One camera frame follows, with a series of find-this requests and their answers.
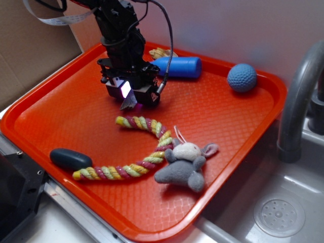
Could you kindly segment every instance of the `red tray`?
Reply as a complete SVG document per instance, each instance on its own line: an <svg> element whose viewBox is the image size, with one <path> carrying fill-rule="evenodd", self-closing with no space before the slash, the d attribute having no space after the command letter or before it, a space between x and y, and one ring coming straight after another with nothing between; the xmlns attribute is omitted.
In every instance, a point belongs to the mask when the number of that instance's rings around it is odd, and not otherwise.
<svg viewBox="0 0 324 243"><path fill-rule="evenodd" d="M156 47L148 43L146 51ZM147 52L145 58L150 60ZM1 130L125 237L134 241L170 238L193 223L275 120L287 89L276 76L257 71L257 86L238 94L226 81L233 64L201 56L200 78L170 79L158 107L137 105L131 111L120 111L121 103L100 83L96 61L104 57L101 45L78 57L15 103L1 120ZM169 129L177 125L186 140L199 147L217 143L219 152L203 168L204 191L197 194L188 188L157 184L155 171L122 182L74 181L71 171L50 161L51 150L58 147L87 154L94 166L124 166L147 157L157 139L115 125L119 115L155 119Z"/></svg>

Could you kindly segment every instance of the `multicolored rope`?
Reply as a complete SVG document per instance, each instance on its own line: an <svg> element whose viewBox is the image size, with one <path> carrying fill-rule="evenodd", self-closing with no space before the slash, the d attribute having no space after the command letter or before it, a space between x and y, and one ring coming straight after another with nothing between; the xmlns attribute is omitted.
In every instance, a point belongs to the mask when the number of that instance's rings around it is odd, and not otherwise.
<svg viewBox="0 0 324 243"><path fill-rule="evenodd" d="M88 167L73 173L74 180L124 180L134 177L140 177L150 170L154 169L164 160L165 150L173 148L171 131L167 130L160 122L144 117L121 117L116 118L116 124L125 128L146 130L158 138L157 148L150 156L145 157L142 161L128 166L103 166Z"/></svg>

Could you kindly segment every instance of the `drain cover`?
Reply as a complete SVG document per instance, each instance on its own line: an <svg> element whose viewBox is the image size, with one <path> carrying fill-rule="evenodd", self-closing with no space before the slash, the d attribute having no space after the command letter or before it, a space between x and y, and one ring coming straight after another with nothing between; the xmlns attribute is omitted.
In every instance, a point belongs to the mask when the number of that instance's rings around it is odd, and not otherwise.
<svg viewBox="0 0 324 243"><path fill-rule="evenodd" d="M256 203L254 219L265 233L275 237L288 237L304 226L305 212L294 198L270 194Z"/></svg>

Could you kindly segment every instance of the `plush toy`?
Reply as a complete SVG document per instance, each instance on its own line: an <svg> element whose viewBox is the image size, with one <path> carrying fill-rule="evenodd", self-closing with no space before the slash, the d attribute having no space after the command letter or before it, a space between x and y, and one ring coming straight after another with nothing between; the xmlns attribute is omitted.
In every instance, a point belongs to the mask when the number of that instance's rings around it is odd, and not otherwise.
<svg viewBox="0 0 324 243"><path fill-rule="evenodd" d="M218 145L210 143L200 149L197 145L182 140L173 139L174 149L165 151L169 165L157 171L154 179L157 183L187 186L194 192L201 192L205 186L201 168L206 158L217 152Z"/></svg>

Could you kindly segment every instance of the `sink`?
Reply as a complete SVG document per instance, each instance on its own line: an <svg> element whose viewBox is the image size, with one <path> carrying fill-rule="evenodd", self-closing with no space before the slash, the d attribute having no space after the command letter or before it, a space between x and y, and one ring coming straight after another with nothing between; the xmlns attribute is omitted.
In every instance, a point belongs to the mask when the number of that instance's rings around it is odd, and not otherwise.
<svg viewBox="0 0 324 243"><path fill-rule="evenodd" d="M303 130L292 164L277 158L277 138L275 122L202 212L228 242L323 242L324 137Z"/></svg>

